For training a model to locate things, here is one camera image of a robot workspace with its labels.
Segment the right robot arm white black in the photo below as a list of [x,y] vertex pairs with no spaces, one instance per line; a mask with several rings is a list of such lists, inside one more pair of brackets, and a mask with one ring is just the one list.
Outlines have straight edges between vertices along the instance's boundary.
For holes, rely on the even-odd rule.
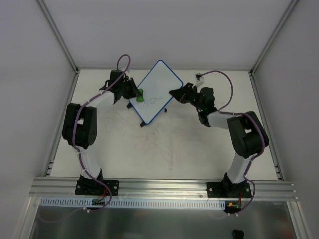
[[190,103],[198,113],[199,121],[206,127],[228,130],[234,159],[223,180],[212,189],[217,195],[238,197],[244,192],[247,173],[255,158],[259,157],[269,145],[269,139],[255,112],[227,113],[215,107],[214,90],[204,87],[200,91],[191,83],[169,94],[182,104]]

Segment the blue-framed whiteboard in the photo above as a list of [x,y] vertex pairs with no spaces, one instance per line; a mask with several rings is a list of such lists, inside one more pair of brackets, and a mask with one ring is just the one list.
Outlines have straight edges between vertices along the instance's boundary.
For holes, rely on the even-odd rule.
[[136,98],[129,99],[132,108],[142,122],[150,124],[172,100],[170,90],[180,89],[182,79],[162,60],[158,60],[142,81],[138,89],[143,89],[144,101],[138,103]]

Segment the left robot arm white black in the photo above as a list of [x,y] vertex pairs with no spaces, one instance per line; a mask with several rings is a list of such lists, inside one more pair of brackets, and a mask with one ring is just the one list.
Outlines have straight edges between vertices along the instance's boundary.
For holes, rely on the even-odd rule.
[[143,90],[138,89],[133,78],[125,71],[112,70],[110,78],[98,93],[83,104],[69,103],[66,109],[62,137],[77,153],[81,166],[75,194],[98,195],[106,190],[103,172],[89,147],[98,134],[98,110],[114,105],[121,98],[143,98]]

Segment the green bone-shaped eraser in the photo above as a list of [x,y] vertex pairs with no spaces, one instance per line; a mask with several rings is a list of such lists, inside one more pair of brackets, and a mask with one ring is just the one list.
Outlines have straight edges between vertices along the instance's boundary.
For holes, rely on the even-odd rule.
[[141,103],[141,102],[144,101],[143,93],[144,93],[143,89],[139,89],[139,93],[138,93],[138,95],[137,95],[137,97],[136,97],[136,101],[137,101],[138,103]]

